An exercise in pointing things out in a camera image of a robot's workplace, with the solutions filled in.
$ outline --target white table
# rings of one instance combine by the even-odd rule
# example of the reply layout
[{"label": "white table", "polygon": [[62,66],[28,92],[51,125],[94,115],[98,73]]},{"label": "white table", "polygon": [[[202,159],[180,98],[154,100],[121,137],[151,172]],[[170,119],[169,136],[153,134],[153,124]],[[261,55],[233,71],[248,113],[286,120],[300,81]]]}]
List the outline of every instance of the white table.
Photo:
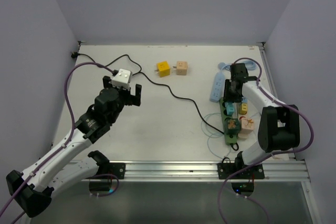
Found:
[{"label": "white table", "polygon": [[[263,61],[257,46],[81,46],[80,53],[90,55],[96,62],[106,65],[122,54],[129,54],[138,62],[150,79],[170,85],[173,92],[181,97],[192,98],[205,116],[219,112],[219,104],[209,100],[210,91],[219,62],[231,63],[240,57]],[[170,66],[178,60],[188,62],[186,76],[172,73],[160,78],[155,74],[157,62],[167,60]],[[90,61],[79,56],[76,64]],[[138,67],[124,57],[110,66],[112,69],[138,71]],[[250,71],[257,76],[259,70]],[[69,99],[74,110],[75,120],[86,112],[89,105],[103,88],[102,77],[109,72],[95,66],[83,66],[77,69],[69,84]],[[269,90],[265,71],[261,82]],[[207,148],[207,136],[201,131],[201,119],[192,102],[178,100],[171,96],[166,87],[155,86],[138,75],[131,81],[132,92],[135,84],[142,85],[142,103],[140,107],[126,106],[111,130],[75,159],[83,159],[94,150],[115,161],[217,161]],[[249,102],[248,115],[256,114]],[[259,116],[254,117],[256,127]],[[223,129],[221,118],[213,116],[209,123]],[[54,144],[58,143],[70,129],[70,116],[66,105],[63,108]],[[250,134],[247,140],[240,140],[241,150],[245,150],[256,141],[256,134]],[[210,140],[210,147],[219,156],[229,151],[224,137]],[[232,151],[229,157],[237,155]]]}]

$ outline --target yellow box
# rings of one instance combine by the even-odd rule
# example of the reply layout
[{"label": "yellow box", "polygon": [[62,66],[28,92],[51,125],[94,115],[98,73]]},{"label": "yellow box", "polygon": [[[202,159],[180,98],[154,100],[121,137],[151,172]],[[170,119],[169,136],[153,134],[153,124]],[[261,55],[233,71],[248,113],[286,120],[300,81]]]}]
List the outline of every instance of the yellow box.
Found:
[{"label": "yellow box", "polygon": [[246,115],[247,113],[247,103],[242,103],[239,107],[239,114]]},{"label": "yellow box", "polygon": [[162,61],[156,64],[157,70],[159,71],[160,77],[165,77],[170,75],[170,67],[167,61]]},{"label": "yellow box", "polygon": [[179,76],[186,76],[188,69],[188,62],[186,61],[178,61],[176,63],[176,74]]}]

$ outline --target black mounting bracket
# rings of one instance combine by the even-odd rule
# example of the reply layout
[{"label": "black mounting bracket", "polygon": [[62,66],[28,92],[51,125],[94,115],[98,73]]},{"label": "black mounting bracket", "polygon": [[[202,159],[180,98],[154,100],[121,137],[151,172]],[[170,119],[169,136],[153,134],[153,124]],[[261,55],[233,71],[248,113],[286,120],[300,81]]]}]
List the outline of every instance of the black mounting bracket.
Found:
[{"label": "black mounting bracket", "polygon": [[[236,172],[238,169],[235,163],[218,163],[217,164],[217,171],[218,171],[218,178],[219,179],[226,179],[229,175]],[[250,169],[237,174],[232,179],[250,179],[254,175],[254,179],[264,179],[264,169],[263,165],[256,165],[251,167]]]}]

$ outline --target light blue power strip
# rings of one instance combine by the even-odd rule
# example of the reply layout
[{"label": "light blue power strip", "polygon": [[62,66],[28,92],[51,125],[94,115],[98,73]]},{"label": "light blue power strip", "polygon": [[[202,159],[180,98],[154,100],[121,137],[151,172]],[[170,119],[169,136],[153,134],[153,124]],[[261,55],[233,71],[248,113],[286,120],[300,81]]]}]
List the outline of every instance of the light blue power strip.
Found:
[{"label": "light blue power strip", "polygon": [[224,86],[225,76],[222,72],[215,75],[214,84],[212,85],[210,101],[218,102],[222,97],[222,90]]}]

